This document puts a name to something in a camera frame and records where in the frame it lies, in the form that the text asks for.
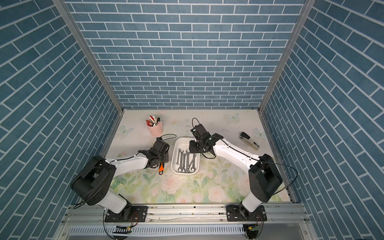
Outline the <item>large silver open-end wrench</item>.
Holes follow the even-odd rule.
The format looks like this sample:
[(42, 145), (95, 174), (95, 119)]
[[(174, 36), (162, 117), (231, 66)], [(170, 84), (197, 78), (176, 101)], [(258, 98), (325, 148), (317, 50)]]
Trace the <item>large silver open-end wrench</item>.
[(178, 168), (178, 172), (180, 173), (184, 173), (185, 172), (185, 159), (186, 159), (186, 154), (185, 153), (181, 153), (181, 156), (180, 156), (180, 163), (179, 163), (179, 168)]

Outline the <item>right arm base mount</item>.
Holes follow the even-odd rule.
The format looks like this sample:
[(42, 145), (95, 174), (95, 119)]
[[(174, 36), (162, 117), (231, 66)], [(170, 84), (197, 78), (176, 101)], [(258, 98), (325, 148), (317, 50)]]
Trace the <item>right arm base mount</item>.
[(266, 211), (263, 205), (258, 206), (253, 212), (249, 212), (242, 204), (226, 206), (228, 222), (267, 221)]

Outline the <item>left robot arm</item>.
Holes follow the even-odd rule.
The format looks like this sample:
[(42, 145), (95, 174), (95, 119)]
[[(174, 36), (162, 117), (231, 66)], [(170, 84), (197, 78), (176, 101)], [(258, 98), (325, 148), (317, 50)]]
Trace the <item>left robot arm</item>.
[(157, 138), (149, 150), (139, 150), (130, 157), (92, 157), (71, 183), (71, 189), (83, 200), (74, 208), (99, 205), (114, 214), (126, 213), (131, 203), (110, 189), (112, 180), (131, 171), (162, 166), (169, 161), (169, 148), (168, 143)]

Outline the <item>white storage box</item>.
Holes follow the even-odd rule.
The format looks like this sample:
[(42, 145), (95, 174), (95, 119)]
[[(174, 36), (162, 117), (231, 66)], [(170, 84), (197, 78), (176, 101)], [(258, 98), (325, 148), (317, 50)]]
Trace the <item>white storage box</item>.
[(199, 170), (199, 154), (192, 154), (189, 150), (193, 138), (178, 138), (172, 156), (171, 169), (175, 174), (193, 175)]

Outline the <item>orange handled adjustable wrench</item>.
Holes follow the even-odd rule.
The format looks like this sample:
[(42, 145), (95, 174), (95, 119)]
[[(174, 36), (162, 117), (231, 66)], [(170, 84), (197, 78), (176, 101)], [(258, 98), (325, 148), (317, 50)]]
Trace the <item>orange handled adjustable wrench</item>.
[(164, 163), (160, 163), (159, 164), (159, 175), (163, 174), (164, 169), (165, 169), (165, 164)]

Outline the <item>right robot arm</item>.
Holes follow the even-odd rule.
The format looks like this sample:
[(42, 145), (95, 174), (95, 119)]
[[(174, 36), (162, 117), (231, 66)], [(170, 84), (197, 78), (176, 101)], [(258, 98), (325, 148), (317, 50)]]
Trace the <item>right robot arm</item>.
[(219, 134), (211, 135), (203, 125), (191, 129), (194, 141), (190, 141), (192, 154), (211, 153), (241, 168), (249, 176), (250, 192), (240, 203), (240, 212), (248, 216), (260, 205), (267, 203), (283, 183), (273, 158), (267, 154), (258, 156), (229, 143)]

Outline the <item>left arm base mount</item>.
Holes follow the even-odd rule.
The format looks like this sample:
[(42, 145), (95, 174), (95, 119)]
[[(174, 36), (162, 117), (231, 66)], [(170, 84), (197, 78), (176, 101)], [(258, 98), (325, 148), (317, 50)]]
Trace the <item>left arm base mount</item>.
[(106, 223), (143, 223), (146, 220), (148, 206), (127, 206), (119, 214), (107, 211)]

